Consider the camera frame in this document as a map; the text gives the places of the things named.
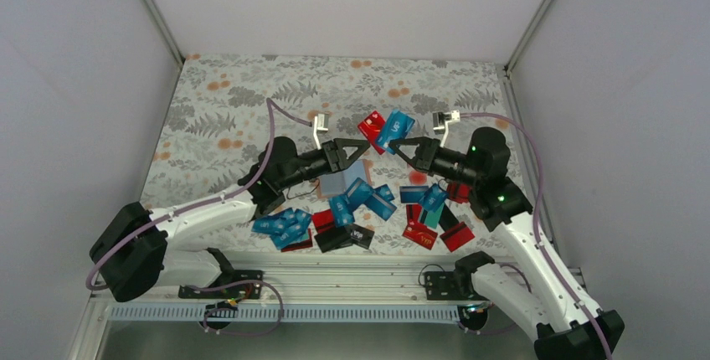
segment metal frame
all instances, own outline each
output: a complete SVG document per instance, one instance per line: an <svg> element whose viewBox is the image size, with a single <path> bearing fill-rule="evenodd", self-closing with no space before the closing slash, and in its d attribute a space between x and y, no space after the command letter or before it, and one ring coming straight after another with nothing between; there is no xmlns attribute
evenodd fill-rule
<svg viewBox="0 0 710 360"><path fill-rule="evenodd" d="M520 123L521 126L525 126L525 122L522 120L520 110L517 105L517 100L515 98L515 90L512 88L512 82L508 76L508 72L502 65L496 66L496 72L498 73L498 79L501 83L501 89L506 96L506 110L510 117ZM513 139L515 140L515 146L517 147L518 161L521 163L522 172L522 182L525 184L525 191L531 201L537 196L539 192L538 186L538 166L535 161L535 155L533 154L533 149L530 147L530 143L525 138L525 136L517 129L513 132ZM543 226L545 234L552 240L555 244L555 249L557 247L557 239L555 239L555 229L553 223L549 217L548 205L543 197L542 207L540 208L540 224Z"/></svg>
<svg viewBox="0 0 710 360"><path fill-rule="evenodd" d="M183 67L184 56L180 52L178 43L172 36L170 28L167 26L165 18L163 18L162 14L160 13L160 10L156 5L155 0L143 0L143 3L145 4L146 10L148 10L148 13L151 16L153 23L156 24L157 30L161 34L165 45L167 46L168 50L170 50L172 57L175 59L175 62L181 69Z"/></svg>
<svg viewBox="0 0 710 360"><path fill-rule="evenodd" d="M525 28L525 32L522 33L520 41L518 41L517 46L512 51L511 58L508 60L508 63L506 65L506 71L508 75L510 75L510 72L517 65L517 62L518 60L520 60L520 57L525 51L527 44L530 43L530 39L533 38L535 31L538 30L540 23L543 21L545 14L548 12L548 9L550 8L553 2L554 0L543 0L540 3L540 7L538 7L538 10L535 12L535 15L532 16L530 23L527 25L527 28Z"/></svg>
<svg viewBox="0 0 710 360"><path fill-rule="evenodd" d="M109 321L107 314L110 307L111 302L108 300L89 299L69 350L70 360L97 358Z"/></svg>

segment red box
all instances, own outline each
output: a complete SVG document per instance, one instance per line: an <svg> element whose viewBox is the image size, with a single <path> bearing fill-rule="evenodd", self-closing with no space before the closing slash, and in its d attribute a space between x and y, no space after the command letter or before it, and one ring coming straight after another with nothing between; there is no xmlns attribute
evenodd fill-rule
<svg viewBox="0 0 710 360"><path fill-rule="evenodd" d="M449 199L455 203L468 203L468 192L470 187L465 184L449 183L446 192Z"/></svg>
<svg viewBox="0 0 710 360"><path fill-rule="evenodd" d="M436 236L438 236L434 230L427 228L426 225L407 225L407 227L404 228L404 233L402 235L407 239L414 241L416 244L421 245L425 249L431 249L434 247Z"/></svg>
<svg viewBox="0 0 710 360"><path fill-rule="evenodd" d="M441 234L441 239L444 241L444 244L446 244L446 248L452 253L462 245L473 240L474 237L471 229L463 222Z"/></svg>
<svg viewBox="0 0 710 360"><path fill-rule="evenodd" d="M377 144L375 144L375 140L379 136L379 132L382 130L382 127L384 127L385 122L386 121L382 118L382 115L380 115L377 111L374 111L370 113L370 116L358 124L360 132L362 132L365 138L370 141L370 145L372 145L373 148L375 148L375 151L377 151L380 155L382 155L384 149L378 147Z"/></svg>
<svg viewBox="0 0 710 360"><path fill-rule="evenodd" d="M335 227L335 219L330 209L314 213L311 220L313 225L316 226L316 233L318 234Z"/></svg>

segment table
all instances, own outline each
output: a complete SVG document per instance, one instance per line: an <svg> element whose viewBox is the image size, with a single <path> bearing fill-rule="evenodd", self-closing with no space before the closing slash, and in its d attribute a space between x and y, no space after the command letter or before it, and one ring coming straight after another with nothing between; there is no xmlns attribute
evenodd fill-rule
<svg viewBox="0 0 710 360"><path fill-rule="evenodd" d="M294 116L312 118L318 111L331 114L335 137L364 138L357 125L370 112L387 116L400 109L416 124L408 136L433 136L431 112L458 109L506 115L504 94L492 63L408 59L352 59L317 56L192 54L177 83L160 141L148 173L141 201L147 208L184 203L215 193L243 177L257 161L268 140L265 98L270 97ZM463 151L478 126L494 126L506 134L512 149L509 176L522 186L522 174L505 121L464 120L453 126L447 146ZM276 135L292 138L304 152L314 149L311 130L276 114ZM400 158L370 148L362 157L373 186L388 184L398 210L385 222L364 206L356 223L372 229L369 250L357 246L323 256L338 255L454 255L477 250L505 257L502 243L491 237L467 205L447 201L454 214L476 236L454 253L437 239L427 250L402 236L406 225L399 186L410 185L412 169ZM437 178L427 177L428 184ZM297 195L312 189L305 183L293 188ZM288 200L285 207L309 213L328 208L316 194ZM239 252L277 253L270 239L251 232L250 224L234 224L201 236L197 245ZM312 249L293 252L316 254Z"/></svg>

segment purple cable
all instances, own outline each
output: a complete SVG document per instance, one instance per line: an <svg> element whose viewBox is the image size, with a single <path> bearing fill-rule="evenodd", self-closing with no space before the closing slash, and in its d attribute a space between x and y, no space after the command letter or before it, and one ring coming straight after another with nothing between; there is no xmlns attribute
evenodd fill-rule
<svg viewBox="0 0 710 360"><path fill-rule="evenodd" d="M295 121L296 123L300 123L304 126L309 126L309 127L313 125L313 123L311 123L310 121L305 121L303 119L299 119L298 117L293 116L291 113L281 109L276 103L273 103L273 101L271 101L271 104L274 106L275 109L277 109L279 112L281 112L282 115L288 117L289 119Z"/></svg>
<svg viewBox="0 0 710 360"><path fill-rule="evenodd" d="M276 298L279 300L279 312L278 312L278 316L276 318L276 322L274 323L274 325L272 325L271 328L269 328L265 331L262 331L262 332L222 332L219 329L214 329L214 328L208 327L207 326L207 319L209 318L209 316L213 315L215 312L219 312L219 311L223 311L223 310L237 311L237 309L236 308L229 309L229 308L215 307L212 310L207 311L204 315L204 319L202 320L202 326L204 327L204 330L206 332L207 331L215 332L218 335L224 334L224 335L231 335L234 337L263 337L264 335L268 335L268 334L272 333L277 327L279 327L279 325L281 324L281 320L284 317L284 301L281 298L279 291L274 286L272 286L262 280L240 280L238 282L232 282L227 285L217 286L217 287L197 287L197 286L188 286L188 287L190 289L193 289L194 291L197 291L197 292L207 293L210 291L221 291L222 289L228 289L230 287L239 286L239 285L264 285L264 286L268 287L269 289L271 289L271 291L274 292L274 294L276 295Z"/></svg>
<svg viewBox="0 0 710 360"><path fill-rule="evenodd" d="M274 122L274 108L276 108L279 112L287 115L290 119L292 119L294 121L298 121L299 123L306 124L308 126L310 125L309 122L301 120L301 119L296 119L295 117L286 113L286 111L281 109L271 99L266 99L266 108L269 111L269 144L266 146L266 153L264 155L264 160L262 161L262 163L269 162L269 158L271 157L271 150L274 147L274 138L275 138L275 134L276 134L276 125ZM259 179L259 177L261 177L261 173L263 173L265 169L266 169L265 166L260 166L259 170L257 170L256 174L242 188L239 188L236 191L233 191L232 193L226 194L225 197L226 198L233 198L233 197L236 197L237 195L241 194L242 192L246 191L247 188L251 187L254 183L256 183L256 181ZM220 201L221 201L220 197L214 197L214 198L205 199L203 201L198 201L196 203L192 203L186 207L176 210L175 214L173 216L177 216L182 213L186 213L187 211L191 211L193 209L200 208L205 205L210 205L211 203L218 203ZM153 226L168 220L169 218L170 218L170 215L165 214L158 219L153 219L152 221L148 222L147 224L142 225L140 228L130 232L126 237L124 237L116 245L111 247L111 249L106 251L106 254L104 254L104 256L102 256L98 261L96 261L96 264L94 264L94 266L89 271L89 275L86 276L86 281L85 281L86 288L89 289L90 291L103 291L104 289L107 289L108 288L107 285L94 285L94 278L98 275L101 267L104 266L104 264L109 260L110 257L112 257L115 253L117 253L120 249L122 249L126 244L128 244L134 238L138 237L142 233L145 233L147 230L149 230Z"/></svg>
<svg viewBox="0 0 710 360"><path fill-rule="evenodd" d="M532 153L535 155L535 162L537 163L537 168L538 168L538 195L535 197L535 206L532 210L532 231L535 233L535 241L538 243L538 247L540 248L540 253L542 253L543 257L545 258L545 261L548 263L550 270L557 276L557 279L559 282L562 284L564 289L569 293L570 296L576 301L577 303L580 302L579 296L577 293L574 291L571 285L564 279L564 276L562 275L562 272L558 269L558 267L554 264L552 257L550 256L547 245L542 244L543 238L540 232L540 203L542 202L543 198L543 184L545 181L545 178L543 176L543 166L542 166L542 160L540 159L540 154L538 152L538 147L535 144L535 140L533 140L533 136L527 133L527 131L522 127L522 125L518 124L515 122L513 119L501 115L497 115L495 113L461 113L461 118L472 118L472 117L493 117L495 119L507 121L508 123L512 124L515 128L517 128L524 136L527 138L527 141L530 142L530 147L532 148ZM599 338L599 341L601 342L601 346L604 348L604 353L607 358L607 360L613 360L611 357L611 348L609 347L609 343L606 341L606 337L604 336L604 333L601 330L601 327L599 326L599 323L597 320L594 318L592 315L591 311L587 308L585 305L579 305L579 308L582 310L582 312L589 318L589 322L592 324L592 327L597 333L597 337Z"/></svg>
<svg viewBox="0 0 710 360"><path fill-rule="evenodd" d="M530 286L530 282L527 281L525 274L523 274L522 271L518 267L516 267L513 264L500 264L500 267L501 268L507 267L512 270L515 270L522 277L522 280L525 281L525 286L527 286L527 291L529 291L531 293L533 292L533 288ZM468 328L464 327L464 324L462 324L461 321L457 321L456 325L458 325L459 328L463 329L464 333L469 333ZM508 333L510 331L515 330L516 328L517 328L517 325L515 323L513 323L505 328L496 329L494 331L482 331L479 329L477 331L473 331L472 333L475 333L479 337L492 337L495 335L502 335L504 333Z"/></svg>

